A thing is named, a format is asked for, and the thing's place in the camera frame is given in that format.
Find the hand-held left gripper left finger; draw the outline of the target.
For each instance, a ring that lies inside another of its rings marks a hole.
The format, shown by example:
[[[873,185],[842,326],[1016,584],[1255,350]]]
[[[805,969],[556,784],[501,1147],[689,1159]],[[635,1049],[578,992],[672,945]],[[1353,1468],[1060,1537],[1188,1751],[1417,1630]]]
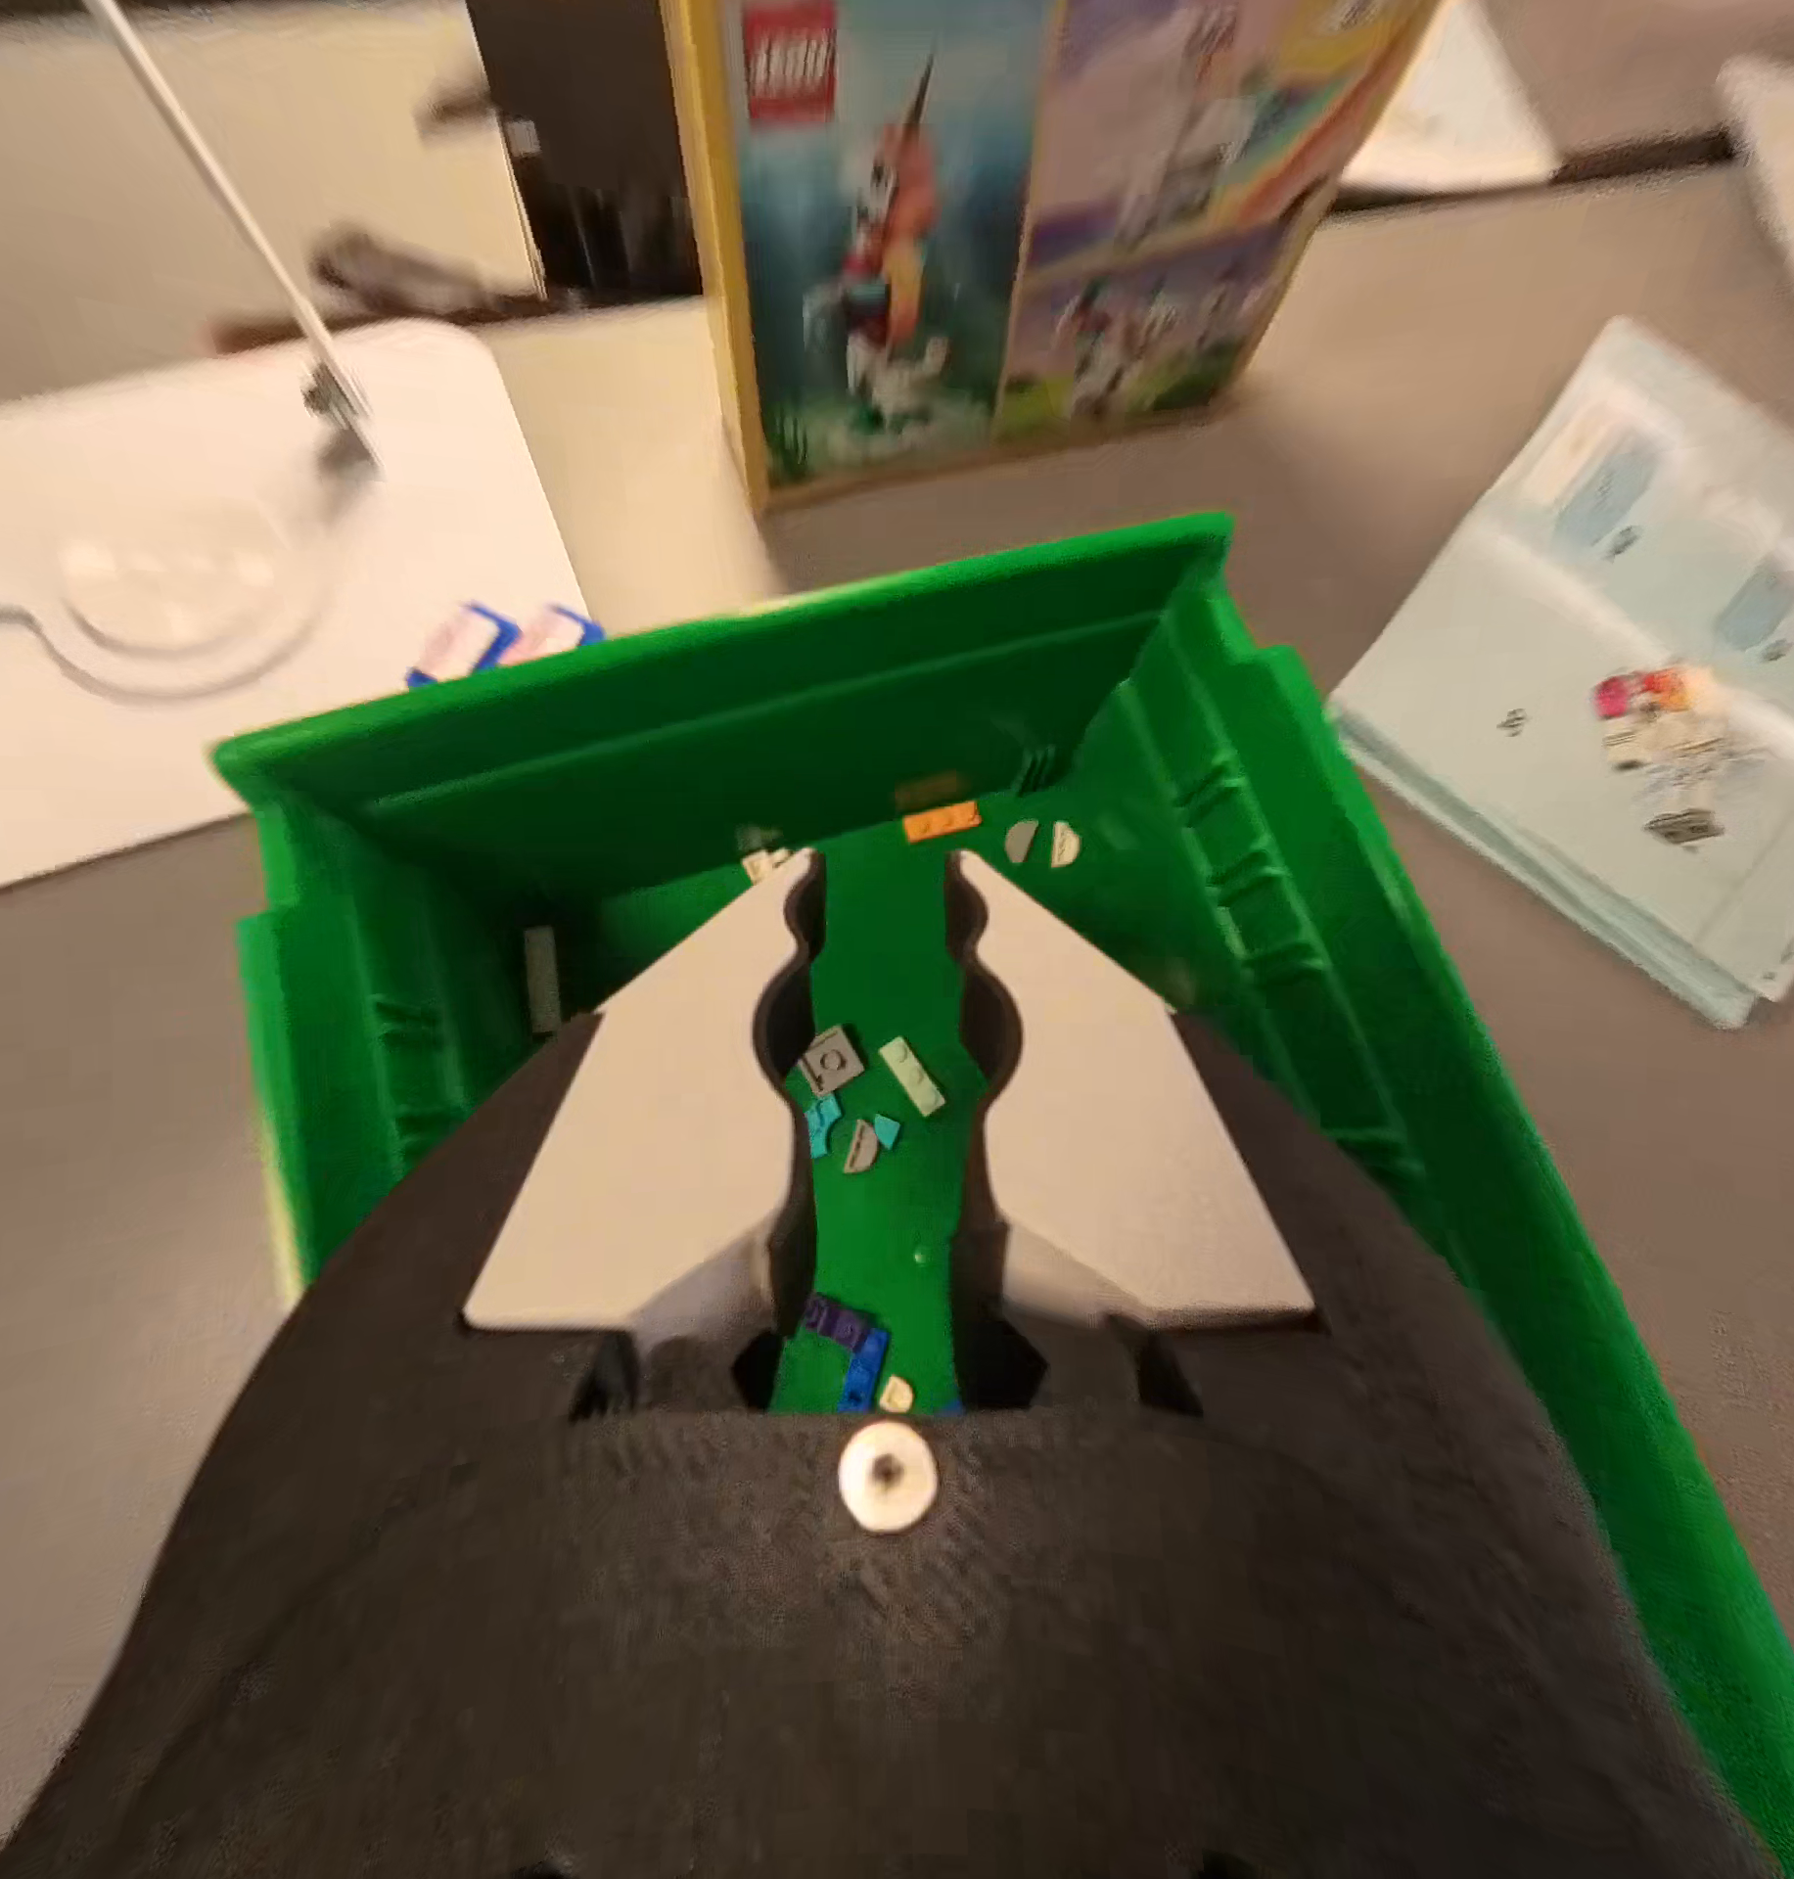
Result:
[[[790,1337],[815,1196],[786,1078],[812,1036],[826,871],[792,851],[585,1017],[465,1327],[597,1332],[638,1358]]]

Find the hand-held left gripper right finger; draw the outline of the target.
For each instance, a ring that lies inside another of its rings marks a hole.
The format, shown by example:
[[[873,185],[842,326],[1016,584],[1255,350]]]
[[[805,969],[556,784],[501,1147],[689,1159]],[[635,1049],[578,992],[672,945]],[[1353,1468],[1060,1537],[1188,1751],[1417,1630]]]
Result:
[[[1174,1006],[976,853],[949,856],[945,924],[979,1075],[952,1239],[961,1403],[1027,1407],[1060,1344],[1310,1326]]]

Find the lego pieces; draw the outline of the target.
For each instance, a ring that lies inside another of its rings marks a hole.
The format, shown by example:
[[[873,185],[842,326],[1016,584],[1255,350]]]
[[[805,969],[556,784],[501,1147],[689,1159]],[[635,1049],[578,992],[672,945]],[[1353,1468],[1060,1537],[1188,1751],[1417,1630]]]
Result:
[[[957,1036],[948,947],[949,856],[979,851],[979,813],[935,816],[915,841],[894,823],[828,841],[752,850],[718,871],[718,913],[797,850],[826,859],[824,943],[809,968],[812,1036],[790,1068],[814,1161],[815,1272],[798,1323],[741,1356],[739,1393],[790,1415],[955,1412],[952,1239],[974,1059]],[[649,963],[591,1005],[567,1032]]]

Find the green plastic bin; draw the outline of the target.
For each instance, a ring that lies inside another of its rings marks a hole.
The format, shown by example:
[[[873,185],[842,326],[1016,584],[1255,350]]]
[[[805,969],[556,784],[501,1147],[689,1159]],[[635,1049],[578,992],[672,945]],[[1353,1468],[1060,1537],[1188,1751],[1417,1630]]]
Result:
[[[1699,1747],[1794,1875],[1794,1651],[1300,657],[1197,517],[884,575],[221,742],[294,1282],[533,1051],[524,926],[591,1003],[758,844],[1044,790],[1052,906],[1211,1018],[1487,1309]]]

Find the pink blue lego piece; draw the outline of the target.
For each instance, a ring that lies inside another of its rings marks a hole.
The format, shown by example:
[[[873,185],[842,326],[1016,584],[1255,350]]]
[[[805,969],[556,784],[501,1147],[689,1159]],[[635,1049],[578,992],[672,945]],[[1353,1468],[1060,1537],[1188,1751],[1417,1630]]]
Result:
[[[524,616],[513,628],[498,659],[498,668],[510,668],[538,659],[581,651],[605,641],[604,625],[580,604],[549,602]]]

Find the blue and white LEGO bricks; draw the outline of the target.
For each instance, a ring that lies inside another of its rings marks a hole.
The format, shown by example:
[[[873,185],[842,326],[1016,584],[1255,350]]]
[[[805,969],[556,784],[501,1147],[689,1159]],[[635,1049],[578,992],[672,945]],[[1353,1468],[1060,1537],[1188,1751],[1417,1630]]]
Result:
[[[506,666],[524,632],[483,602],[458,604],[425,638],[403,674],[405,692],[430,689]]]

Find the colourful lego box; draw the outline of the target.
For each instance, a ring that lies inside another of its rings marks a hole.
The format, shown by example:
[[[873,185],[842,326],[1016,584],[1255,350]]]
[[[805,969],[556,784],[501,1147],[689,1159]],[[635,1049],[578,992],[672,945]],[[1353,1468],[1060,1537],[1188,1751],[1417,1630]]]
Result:
[[[1426,2],[672,2],[755,510],[1211,411]]]

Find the light blue instruction booklet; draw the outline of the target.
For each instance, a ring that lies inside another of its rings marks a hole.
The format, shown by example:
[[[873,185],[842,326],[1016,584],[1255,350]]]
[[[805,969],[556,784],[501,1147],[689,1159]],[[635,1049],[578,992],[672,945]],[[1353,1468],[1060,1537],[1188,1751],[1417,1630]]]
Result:
[[[1328,714],[1379,784],[1743,1026],[1794,988],[1794,432],[1612,319]]]

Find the black box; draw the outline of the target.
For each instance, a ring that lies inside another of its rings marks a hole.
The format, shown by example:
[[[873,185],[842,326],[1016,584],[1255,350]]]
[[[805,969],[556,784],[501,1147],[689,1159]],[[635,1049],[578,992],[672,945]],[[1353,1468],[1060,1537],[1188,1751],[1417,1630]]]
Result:
[[[702,289],[657,2],[467,2],[541,280],[589,306]]]

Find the white thin stand rod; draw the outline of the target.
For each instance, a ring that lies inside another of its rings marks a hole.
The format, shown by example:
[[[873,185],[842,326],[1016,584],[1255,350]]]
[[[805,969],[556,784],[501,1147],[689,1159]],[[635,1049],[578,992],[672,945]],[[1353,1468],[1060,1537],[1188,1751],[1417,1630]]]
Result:
[[[202,182],[207,196],[217,202],[225,221],[256,255],[257,263],[271,276],[272,286],[282,297],[287,312],[296,326],[296,338],[306,346],[311,355],[311,374],[302,390],[302,404],[331,432],[331,441],[323,449],[323,460],[340,471],[345,471],[350,466],[360,466],[365,471],[375,469],[378,457],[370,426],[367,397],[345,363],[309,291],[298,282],[296,274],[287,265],[284,258],[271,241],[224,162],[207,143],[202,130],[192,122],[177,91],[158,68],[156,58],[152,58],[140,34],[132,29],[121,5],[115,2],[82,2],[81,7],[99,34],[110,40],[156,120]]]

